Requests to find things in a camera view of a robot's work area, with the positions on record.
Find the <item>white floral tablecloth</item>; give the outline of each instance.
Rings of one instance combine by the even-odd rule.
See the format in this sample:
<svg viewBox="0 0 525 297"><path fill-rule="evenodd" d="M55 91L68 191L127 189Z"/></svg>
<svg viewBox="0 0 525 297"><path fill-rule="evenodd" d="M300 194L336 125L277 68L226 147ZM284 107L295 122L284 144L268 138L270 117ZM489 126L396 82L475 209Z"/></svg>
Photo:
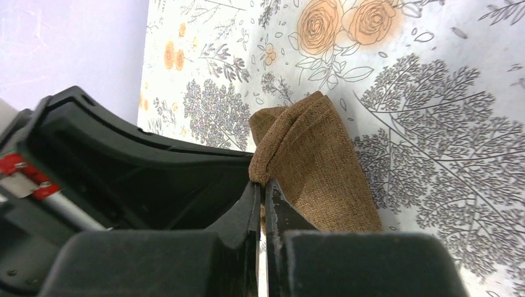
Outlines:
<svg viewBox="0 0 525 297"><path fill-rule="evenodd" d="M441 240L472 296L525 296L525 1L151 0L139 125L254 151L321 90L385 231Z"/></svg>

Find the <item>tablecloth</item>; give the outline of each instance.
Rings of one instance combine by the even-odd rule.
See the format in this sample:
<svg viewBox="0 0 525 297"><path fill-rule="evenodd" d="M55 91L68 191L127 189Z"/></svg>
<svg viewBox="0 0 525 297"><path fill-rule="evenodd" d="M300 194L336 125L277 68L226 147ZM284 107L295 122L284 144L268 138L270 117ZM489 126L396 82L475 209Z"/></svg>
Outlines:
<svg viewBox="0 0 525 297"><path fill-rule="evenodd" d="M524 15L519 0L150 0L139 125L253 152L251 114L321 90L385 231L435 235L472 296L525 296Z"/></svg>

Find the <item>metal screw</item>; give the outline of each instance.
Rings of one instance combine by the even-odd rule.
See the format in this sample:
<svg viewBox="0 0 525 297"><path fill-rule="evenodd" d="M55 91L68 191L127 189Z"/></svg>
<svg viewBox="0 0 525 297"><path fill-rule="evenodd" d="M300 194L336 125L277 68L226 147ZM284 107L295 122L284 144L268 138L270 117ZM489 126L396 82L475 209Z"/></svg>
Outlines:
<svg viewBox="0 0 525 297"><path fill-rule="evenodd" d="M51 182L49 181L44 181L42 183L40 183L40 188L43 188L43 187L49 187L51 185Z"/></svg>
<svg viewBox="0 0 525 297"><path fill-rule="evenodd" d="M27 166L26 162L19 162L15 164L15 168L18 168L18 169L25 168L26 166Z"/></svg>
<svg viewBox="0 0 525 297"><path fill-rule="evenodd" d="M28 278L25 280L25 283L28 285L33 285L34 283L37 283L38 280L36 278Z"/></svg>

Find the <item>cloth fold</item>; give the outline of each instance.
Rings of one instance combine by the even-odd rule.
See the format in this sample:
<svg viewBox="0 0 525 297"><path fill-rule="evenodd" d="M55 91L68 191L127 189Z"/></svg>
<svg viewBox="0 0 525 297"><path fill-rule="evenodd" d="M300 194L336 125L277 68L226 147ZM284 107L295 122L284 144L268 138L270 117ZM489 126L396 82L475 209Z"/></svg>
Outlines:
<svg viewBox="0 0 525 297"><path fill-rule="evenodd" d="M315 92L291 107L259 110L249 126L257 145L252 181L277 179L287 200L321 231L381 231L352 141L327 96Z"/></svg>

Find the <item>floral tablecloth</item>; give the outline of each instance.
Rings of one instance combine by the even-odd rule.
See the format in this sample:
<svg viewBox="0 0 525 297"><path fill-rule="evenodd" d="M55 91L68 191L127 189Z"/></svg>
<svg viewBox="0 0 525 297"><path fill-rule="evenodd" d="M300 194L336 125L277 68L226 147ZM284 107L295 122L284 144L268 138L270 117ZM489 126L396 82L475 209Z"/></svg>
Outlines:
<svg viewBox="0 0 525 297"><path fill-rule="evenodd" d="M472 296L525 296L525 1L151 0L139 125L254 151L321 90L385 231L431 233Z"/></svg>

